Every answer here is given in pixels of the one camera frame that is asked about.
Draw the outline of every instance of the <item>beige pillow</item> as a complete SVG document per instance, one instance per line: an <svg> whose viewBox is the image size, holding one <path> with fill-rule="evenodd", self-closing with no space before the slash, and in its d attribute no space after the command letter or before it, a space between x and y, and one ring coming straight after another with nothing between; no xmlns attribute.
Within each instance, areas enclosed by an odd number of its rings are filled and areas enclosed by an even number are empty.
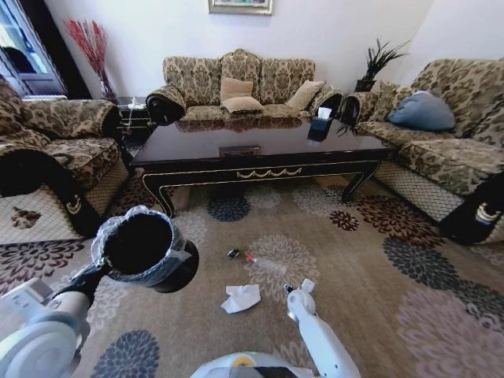
<svg viewBox="0 0 504 378"><path fill-rule="evenodd" d="M300 112L305 110L324 84L325 81L305 81L285 105L299 110Z"/></svg>
<svg viewBox="0 0 504 378"><path fill-rule="evenodd" d="M222 109L227 109L229 113L252 113L261 112L265 108L253 97L234 97L223 101L220 104Z"/></svg>
<svg viewBox="0 0 504 378"><path fill-rule="evenodd" d="M382 81L380 83L380 97L369 120L379 122L387 120L387 115L392 110L397 109L401 101L413 93L414 90L410 87Z"/></svg>
<svg viewBox="0 0 504 378"><path fill-rule="evenodd" d="M220 103L234 97L250 97L254 83L223 77L220 81Z"/></svg>

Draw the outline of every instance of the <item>plastic bag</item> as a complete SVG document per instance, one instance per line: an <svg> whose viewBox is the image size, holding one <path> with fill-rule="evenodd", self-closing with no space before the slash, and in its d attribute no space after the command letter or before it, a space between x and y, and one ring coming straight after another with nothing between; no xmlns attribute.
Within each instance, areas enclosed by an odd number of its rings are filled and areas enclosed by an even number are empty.
<svg viewBox="0 0 504 378"><path fill-rule="evenodd" d="M182 236L179 229L173 224L172 220L164 213L147 209L145 206L135 206L131 208L125 215L120 217L112 217L108 219L100 229L91 244L91 259L97 267L109 263L106 260L106 251L104 251L107 239L113 235L119 227L128 219L133 218L138 214L148 214L163 219L167 227L172 232L172 242L165 253L165 256L148 270L137 274L123 274L111 266L112 271L108 274L111 278L121 282L139 284L142 286L153 286L159 284L166 277L172 274L184 261L191 255L184 250L186 239Z"/></svg>

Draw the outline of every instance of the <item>white wall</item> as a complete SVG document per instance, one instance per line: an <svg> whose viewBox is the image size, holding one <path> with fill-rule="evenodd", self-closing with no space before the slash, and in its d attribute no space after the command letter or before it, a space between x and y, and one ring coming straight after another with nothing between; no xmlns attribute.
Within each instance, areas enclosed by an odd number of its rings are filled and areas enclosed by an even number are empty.
<svg viewBox="0 0 504 378"><path fill-rule="evenodd" d="M98 79L63 21L96 20L109 35L108 72L119 95L146 95L164 84L168 55L219 57L237 47L262 57L309 57L316 77L345 91L365 73L376 37L412 39L432 0L275 0L272 17L208 14L207 0L46 0L91 93ZM398 63L381 75L388 79Z"/></svg>
<svg viewBox="0 0 504 378"><path fill-rule="evenodd" d="M411 84L427 63L442 57L504 57L503 0L435 0L395 76Z"/></svg>

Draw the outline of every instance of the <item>table leg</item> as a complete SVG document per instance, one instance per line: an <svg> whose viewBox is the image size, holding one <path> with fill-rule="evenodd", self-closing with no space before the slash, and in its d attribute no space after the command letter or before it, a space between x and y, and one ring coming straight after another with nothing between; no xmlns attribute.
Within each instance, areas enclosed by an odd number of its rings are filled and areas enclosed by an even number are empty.
<svg viewBox="0 0 504 378"><path fill-rule="evenodd" d="M369 167L364 172L355 175L341 194L342 202L351 203L358 188L361 187L362 184L365 183L369 179L369 177L373 175L374 172L376 172L379 166L379 161L371 161L369 162Z"/></svg>
<svg viewBox="0 0 504 378"><path fill-rule="evenodd" d="M175 206L172 203L172 200L169 196L165 197L161 191L164 187L156 182L156 180L146 180L146 175L142 177L143 186L149 191L149 193L156 198L156 201L159 202L163 211L169 217L175 216Z"/></svg>

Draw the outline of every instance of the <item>floor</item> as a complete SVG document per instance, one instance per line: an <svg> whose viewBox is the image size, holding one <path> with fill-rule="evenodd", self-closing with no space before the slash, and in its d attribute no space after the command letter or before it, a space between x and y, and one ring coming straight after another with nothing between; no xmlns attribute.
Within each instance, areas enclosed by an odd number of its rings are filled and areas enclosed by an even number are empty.
<svg viewBox="0 0 504 378"><path fill-rule="evenodd" d="M170 295L105 278L74 376L187 377L207 361L243 350L314 369L283 292L284 283L304 278L316 283L317 312L363 377L504 376L502 245L467 248L443 239L373 182L346 206L339 200L345 183L192 188L175 223L199 249L196 277ZM158 206L133 179L111 214L137 204ZM90 244L0 246L0 291L32 276L63 287L90 261ZM228 260L233 247L242 253ZM282 265L285 274L247 263L246 254ZM259 284L261 301L226 314L225 287L242 284ZM9 324L3 338L18 320L3 317L5 309L0 314Z"/></svg>

